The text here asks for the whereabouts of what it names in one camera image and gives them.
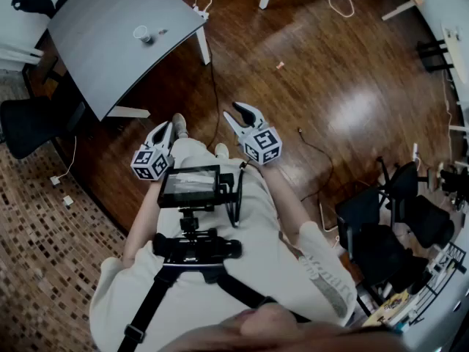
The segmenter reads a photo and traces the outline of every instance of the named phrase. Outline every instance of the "office chair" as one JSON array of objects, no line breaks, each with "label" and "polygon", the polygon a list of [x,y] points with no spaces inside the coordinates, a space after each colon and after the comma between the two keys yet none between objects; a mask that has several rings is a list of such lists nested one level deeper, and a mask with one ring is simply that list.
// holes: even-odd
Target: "office chair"
[{"label": "office chair", "polygon": [[432,275],[426,270],[429,261],[426,258],[415,257],[410,249],[405,251],[405,263],[391,278],[394,292],[402,293],[405,290],[410,295],[415,295],[425,287]]},{"label": "office chair", "polygon": [[370,285],[384,282],[405,263],[405,249],[380,223],[379,191],[370,187],[336,205],[340,244]]},{"label": "office chair", "polygon": [[12,6],[16,10],[39,13],[52,18],[65,2],[67,2],[67,0],[57,0],[56,6],[54,7],[52,0],[12,0]]},{"label": "office chair", "polygon": [[369,285],[390,282],[396,293],[420,290],[429,280],[423,279],[428,260],[414,257],[391,227],[379,225],[379,194],[370,187],[336,206],[340,244]]},{"label": "office chair", "polygon": [[0,104],[1,128],[13,157],[25,158],[50,139],[72,133],[85,112],[83,100],[67,73],[51,100],[37,97]]},{"label": "office chair", "polygon": [[381,163],[385,177],[385,185],[380,188],[395,202],[390,207],[394,209],[391,210],[393,220],[405,223],[424,248],[433,244],[443,248],[454,234],[454,224],[449,219],[449,213],[418,195],[418,182],[430,184],[431,176],[419,177],[415,162],[410,162],[399,167],[390,179],[383,159],[377,160]]},{"label": "office chair", "polygon": [[441,190],[447,195],[454,195],[454,207],[456,210],[461,211],[465,204],[469,202],[469,171],[465,167],[461,173],[458,173],[456,168],[451,171],[442,169],[440,171],[442,180]]}]

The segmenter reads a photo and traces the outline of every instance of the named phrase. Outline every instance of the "mosaic tile floor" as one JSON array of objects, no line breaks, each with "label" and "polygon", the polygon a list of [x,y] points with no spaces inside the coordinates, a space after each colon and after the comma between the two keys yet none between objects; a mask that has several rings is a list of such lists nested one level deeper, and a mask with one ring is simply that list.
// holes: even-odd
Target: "mosaic tile floor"
[{"label": "mosaic tile floor", "polygon": [[[0,145],[0,351],[95,351],[89,301],[125,237],[47,143],[21,161]],[[62,198],[74,203],[67,209]]]}]

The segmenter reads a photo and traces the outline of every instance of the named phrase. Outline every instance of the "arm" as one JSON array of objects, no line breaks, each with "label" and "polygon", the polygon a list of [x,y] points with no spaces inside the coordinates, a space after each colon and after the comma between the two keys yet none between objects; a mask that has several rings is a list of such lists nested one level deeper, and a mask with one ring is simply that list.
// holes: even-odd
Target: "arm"
[{"label": "arm", "polygon": [[132,266],[137,251],[153,239],[156,233],[156,224],[160,215],[160,207],[157,204],[158,195],[160,194],[161,183],[152,183],[149,186],[147,195],[141,204],[132,228],[130,228],[129,236],[125,241],[124,255],[122,261],[124,267]]},{"label": "arm", "polygon": [[296,245],[300,227],[311,218],[290,184],[277,168],[267,164],[260,166],[259,171],[267,183],[273,202],[276,204],[282,230],[290,243]]}]

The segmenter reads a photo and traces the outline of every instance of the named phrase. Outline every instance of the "white sneaker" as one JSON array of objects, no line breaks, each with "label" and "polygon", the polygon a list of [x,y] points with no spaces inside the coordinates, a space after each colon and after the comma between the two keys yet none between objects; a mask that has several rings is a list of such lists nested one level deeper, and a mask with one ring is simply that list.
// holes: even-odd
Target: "white sneaker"
[{"label": "white sneaker", "polygon": [[228,159],[229,151],[225,144],[219,143],[215,146],[215,156],[219,159]]},{"label": "white sneaker", "polygon": [[185,123],[185,118],[181,114],[174,114],[173,116],[173,125],[176,131],[177,138],[188,138],[189,133],[187,125]]}]

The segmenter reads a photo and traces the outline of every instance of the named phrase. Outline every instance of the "gray table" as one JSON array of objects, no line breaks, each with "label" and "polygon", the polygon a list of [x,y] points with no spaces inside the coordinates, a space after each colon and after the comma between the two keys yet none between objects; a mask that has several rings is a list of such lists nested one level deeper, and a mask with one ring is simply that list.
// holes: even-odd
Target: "gray table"
[{"label": "gray table", "polygon": [[[99,120],[148,117],[149,112],[116,106],[162,58],[193,34],[210,63],[205,20],[182,0],[69,0],[48,25],[68,72]],[[145,25],[152,45],[133,37]]]}]

